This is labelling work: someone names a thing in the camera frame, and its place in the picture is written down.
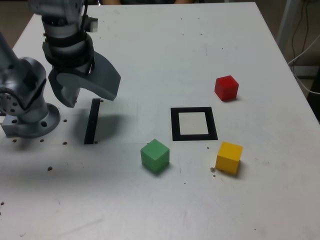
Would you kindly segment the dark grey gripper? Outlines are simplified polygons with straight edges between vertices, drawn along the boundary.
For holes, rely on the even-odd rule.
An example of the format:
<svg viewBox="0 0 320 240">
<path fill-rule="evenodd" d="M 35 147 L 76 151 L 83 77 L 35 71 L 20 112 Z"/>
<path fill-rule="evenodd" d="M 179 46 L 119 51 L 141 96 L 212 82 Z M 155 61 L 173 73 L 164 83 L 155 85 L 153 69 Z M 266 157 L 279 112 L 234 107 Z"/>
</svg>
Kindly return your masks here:
<svg viewBox="0 0 320 240">
<path fill-rule="evenodd" d="M 55 97 L 66 107 L 75 107 L 80 88 L 109 101 L 117 97 L 120 74 L 101 54 L 94 52 L 93 59 L 77 67 L 51 63 L 52 70 L 48 75 L 50 86 Z"/>
</svg>

